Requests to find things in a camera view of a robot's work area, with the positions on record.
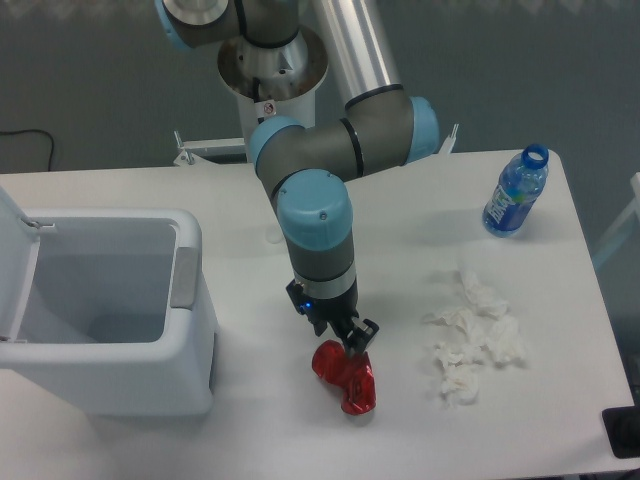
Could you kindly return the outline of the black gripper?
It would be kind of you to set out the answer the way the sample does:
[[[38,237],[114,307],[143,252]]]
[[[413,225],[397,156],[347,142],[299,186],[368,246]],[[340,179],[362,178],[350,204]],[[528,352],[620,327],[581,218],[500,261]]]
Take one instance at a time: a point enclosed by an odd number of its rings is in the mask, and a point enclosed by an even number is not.
[[[358,318],[356,281],[348,290],[329,299],[307,295],[303,286],[295,280],[286,286],[286,291],[294,309],[312,325],[314,334],[321,336],[331,327],[349,357],[364,354],[379,332],[377,323]]]

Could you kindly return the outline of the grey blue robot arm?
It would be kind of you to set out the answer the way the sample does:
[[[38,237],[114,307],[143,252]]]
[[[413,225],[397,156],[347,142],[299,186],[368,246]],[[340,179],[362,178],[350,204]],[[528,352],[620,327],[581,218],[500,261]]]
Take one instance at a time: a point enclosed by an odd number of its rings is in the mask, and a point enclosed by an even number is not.
[[[287,292],[316,334],[332,330],[348,355],[378,332],[357,311],[349,181],[433,154],[439,125],[409,96],[373,1],[160,1],[166,35],[195,49],[218,44],[227,87],[249,102],[247,157],[284,235]]]

